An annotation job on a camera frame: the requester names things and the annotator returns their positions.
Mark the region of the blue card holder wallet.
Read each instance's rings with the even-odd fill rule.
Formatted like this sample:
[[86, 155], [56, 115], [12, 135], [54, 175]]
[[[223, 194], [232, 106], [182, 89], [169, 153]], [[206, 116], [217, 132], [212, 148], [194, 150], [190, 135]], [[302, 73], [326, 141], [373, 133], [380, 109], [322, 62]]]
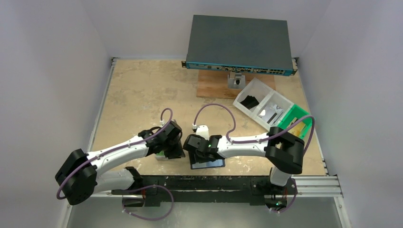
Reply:
[[215, 160], [200, 163], [197, 162], [194, 157], [190, 157], [189, 159], [191, 170], [225, 167], [225, 160]]

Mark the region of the silver grey card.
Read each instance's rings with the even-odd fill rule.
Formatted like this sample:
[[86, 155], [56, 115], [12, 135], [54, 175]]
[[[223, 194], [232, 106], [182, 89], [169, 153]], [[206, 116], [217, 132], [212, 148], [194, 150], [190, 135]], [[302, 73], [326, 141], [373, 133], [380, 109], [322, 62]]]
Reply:
[[275, 103], [268, 103], [259, 116], [267, 124], [273, 124], [283, 114], [283, 108]]

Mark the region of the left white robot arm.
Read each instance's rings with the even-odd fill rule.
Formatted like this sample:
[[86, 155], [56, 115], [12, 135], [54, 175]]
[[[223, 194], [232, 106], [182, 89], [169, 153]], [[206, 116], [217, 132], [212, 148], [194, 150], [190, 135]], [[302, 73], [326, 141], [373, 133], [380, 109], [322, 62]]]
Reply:
[[103, 191], [141, 192], [145, 182], [136, 168], [125, 167], [119, 171], [113, 168], [158, 153], [163, 153], [167, 159], [182, 158], [185, 155], [181, 138], [181, 127], [170, 121], [162, 128], [143, 130], [128, 141], [103, 150], [74, 150], [55, 175], [59, 184], [57, 199], [77, 205]]

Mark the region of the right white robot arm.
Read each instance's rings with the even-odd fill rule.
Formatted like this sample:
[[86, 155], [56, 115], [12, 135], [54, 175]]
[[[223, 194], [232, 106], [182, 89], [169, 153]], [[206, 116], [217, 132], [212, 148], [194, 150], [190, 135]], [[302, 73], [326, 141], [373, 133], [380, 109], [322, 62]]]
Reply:
[[237, 156], [255, 156], [268, 159], [273, 168], [269, 173], [271, 184], [284, 187], [294, 174], [302, 173], [305, 142], [279, 127], [271, 127], [266, 134], [233, 137], [212, 135], [209, 139], [190, 134], [183, 148], [198, 163], [213, 162]]

